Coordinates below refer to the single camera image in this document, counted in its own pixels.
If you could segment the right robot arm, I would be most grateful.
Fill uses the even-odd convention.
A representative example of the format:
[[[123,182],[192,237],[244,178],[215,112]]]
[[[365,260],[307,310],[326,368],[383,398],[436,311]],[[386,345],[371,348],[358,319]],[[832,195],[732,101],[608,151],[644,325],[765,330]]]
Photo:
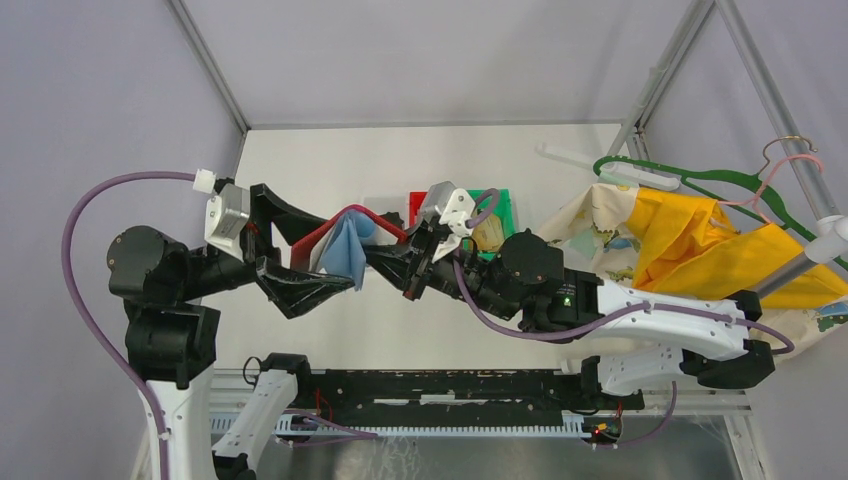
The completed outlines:
[[[625,287],[567,268],[562,250],[528,230],[508,237],[488,259],[462,248],[441,253],[440,239],[422,227],[402,243],[368,246],[364,254],[407,299],[439,291],[504,336],[562,345],[644,343],[636,352],[581,362],[577,392],[591,408],[683,377],[710,389],[750,389],[775,371],[771,345],[752,337],[761,315],[754,293],[697,301]]]

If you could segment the red leather card holder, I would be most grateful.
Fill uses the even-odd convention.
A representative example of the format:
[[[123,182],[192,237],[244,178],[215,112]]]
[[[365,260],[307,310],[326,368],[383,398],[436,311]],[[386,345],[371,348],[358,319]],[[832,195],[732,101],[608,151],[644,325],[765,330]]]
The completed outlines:
[[[365,248],[391,246],[406,238],[402,227],[362,205],[349,205],[292,245],[290,268],[347,278],[359,291],[367,268]]]

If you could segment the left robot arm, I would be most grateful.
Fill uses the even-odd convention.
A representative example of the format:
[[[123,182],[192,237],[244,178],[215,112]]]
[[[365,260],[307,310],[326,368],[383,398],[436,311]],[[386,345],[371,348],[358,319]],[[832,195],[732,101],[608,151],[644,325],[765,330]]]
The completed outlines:
[[[285,409],[312,399],[306,356],[271,353],[259,364],[246,406],[213,441],[209,402],[220,314],[199,301],[255,284],[291,319],[350,289],[349,278],[281,263],[273,231],[294,242],[321,223],[263,184],[226,184],[207,203],[204,246],[188,248],[149,226],[130,228],[110,245],[109,288],[128,316],[128,362],[152,393],[151,419],[165,426],[166,452],[152,454],[162,478],[254,478]]]

